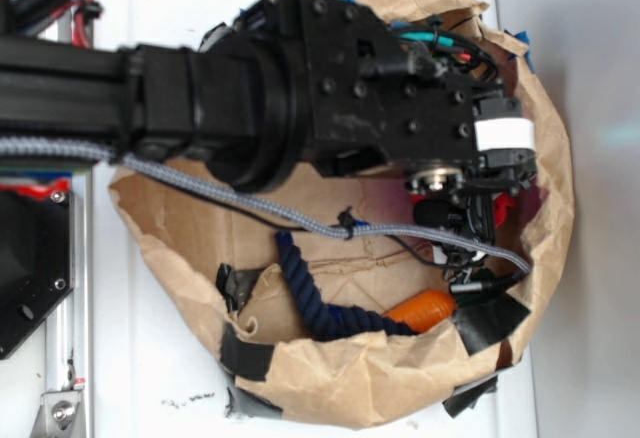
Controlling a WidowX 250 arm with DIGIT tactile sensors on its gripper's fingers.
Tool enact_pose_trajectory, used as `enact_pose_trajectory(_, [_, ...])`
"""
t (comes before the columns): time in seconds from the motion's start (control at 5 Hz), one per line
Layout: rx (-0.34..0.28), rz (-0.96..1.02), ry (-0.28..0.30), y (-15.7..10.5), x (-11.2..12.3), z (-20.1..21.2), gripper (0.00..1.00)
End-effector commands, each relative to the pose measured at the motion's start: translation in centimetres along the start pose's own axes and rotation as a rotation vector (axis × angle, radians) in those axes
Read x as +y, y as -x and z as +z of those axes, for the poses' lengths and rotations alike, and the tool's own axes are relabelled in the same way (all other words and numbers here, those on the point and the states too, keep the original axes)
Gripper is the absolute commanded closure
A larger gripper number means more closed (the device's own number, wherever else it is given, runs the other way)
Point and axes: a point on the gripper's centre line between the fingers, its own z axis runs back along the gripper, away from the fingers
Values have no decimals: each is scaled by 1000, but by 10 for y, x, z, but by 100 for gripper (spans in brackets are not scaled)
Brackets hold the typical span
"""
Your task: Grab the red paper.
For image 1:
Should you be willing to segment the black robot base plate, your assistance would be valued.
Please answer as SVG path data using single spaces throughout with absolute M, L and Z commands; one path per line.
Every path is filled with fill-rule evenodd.
M 69 205 L 1 192 L 1 358 L 10 358 L 72 289 Z

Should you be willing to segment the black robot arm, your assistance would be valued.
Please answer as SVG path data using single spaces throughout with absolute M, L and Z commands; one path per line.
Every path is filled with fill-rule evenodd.
M 190 158 L 245 193 L 275 189 L 301 162 L 454 198 L 516 193 L 536 174 L 533 125 L 495 62 L 436 19 L 397 25 L 347 0 L 260 0 L 196 51 L 33 35 L 72 1 L 1 0 L 3 135 Z

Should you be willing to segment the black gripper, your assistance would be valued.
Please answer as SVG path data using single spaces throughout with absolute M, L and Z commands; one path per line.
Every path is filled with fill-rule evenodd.
M 414 195 L 517 194 L 534 129 L 469 38 L 347 0 L 299 0 L 301 158 L 325 177 L 393 177 Z

